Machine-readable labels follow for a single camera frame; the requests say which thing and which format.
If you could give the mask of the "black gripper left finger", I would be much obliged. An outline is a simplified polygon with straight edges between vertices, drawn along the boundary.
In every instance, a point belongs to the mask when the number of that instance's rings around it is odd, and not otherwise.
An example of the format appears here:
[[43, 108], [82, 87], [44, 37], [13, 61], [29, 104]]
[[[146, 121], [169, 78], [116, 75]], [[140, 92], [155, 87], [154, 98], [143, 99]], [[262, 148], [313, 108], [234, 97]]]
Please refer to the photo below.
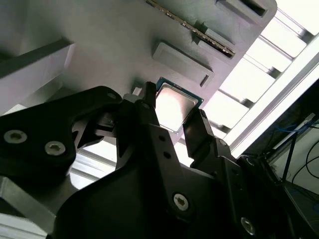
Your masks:
[[30, 219], [44, 209], [57, 217], [74, 195], [61, 186], [77, 151], [109, 136], [117, 140], [116, 171], [139, 167], [141, 178], [158, 188], [166, 209], [186, 221], [193, 211], [170, 135], [155, 113], [156, 92], [156, 85], [147, 82], [144, 96], [130, 102], [98, 86], [2, 116], [0, 174], [35, 205], [14, 190], [11, 198], [1, 196], [0, 211]]

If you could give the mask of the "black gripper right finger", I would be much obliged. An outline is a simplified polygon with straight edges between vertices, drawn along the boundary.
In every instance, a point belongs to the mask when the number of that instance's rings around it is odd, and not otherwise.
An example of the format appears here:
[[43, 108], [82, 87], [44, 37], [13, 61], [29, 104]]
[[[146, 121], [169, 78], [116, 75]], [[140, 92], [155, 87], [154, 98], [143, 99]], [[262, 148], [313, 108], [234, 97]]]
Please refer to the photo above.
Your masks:
[[280, 217], [261, 167], [247, 157], [235, 159], [216, 137], [203, 110], [191, 112], [183, 124], [191, 167], [212, 176], [208, 192], [219, 226], [218, 235], [238, 239], [279, 239]]

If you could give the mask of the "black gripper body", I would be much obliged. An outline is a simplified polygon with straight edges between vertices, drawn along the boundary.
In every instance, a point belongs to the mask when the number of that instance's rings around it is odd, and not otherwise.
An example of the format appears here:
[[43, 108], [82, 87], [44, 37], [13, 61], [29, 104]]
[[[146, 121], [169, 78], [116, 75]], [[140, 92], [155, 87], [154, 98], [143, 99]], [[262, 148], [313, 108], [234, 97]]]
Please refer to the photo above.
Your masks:
[[193, 214], [182, 221], [169, 212], [151, 180], [131, 166], [117, 170], [71, 196], [59, 210], [53, 239], [237, 239], [221, 186], [184, 167]]

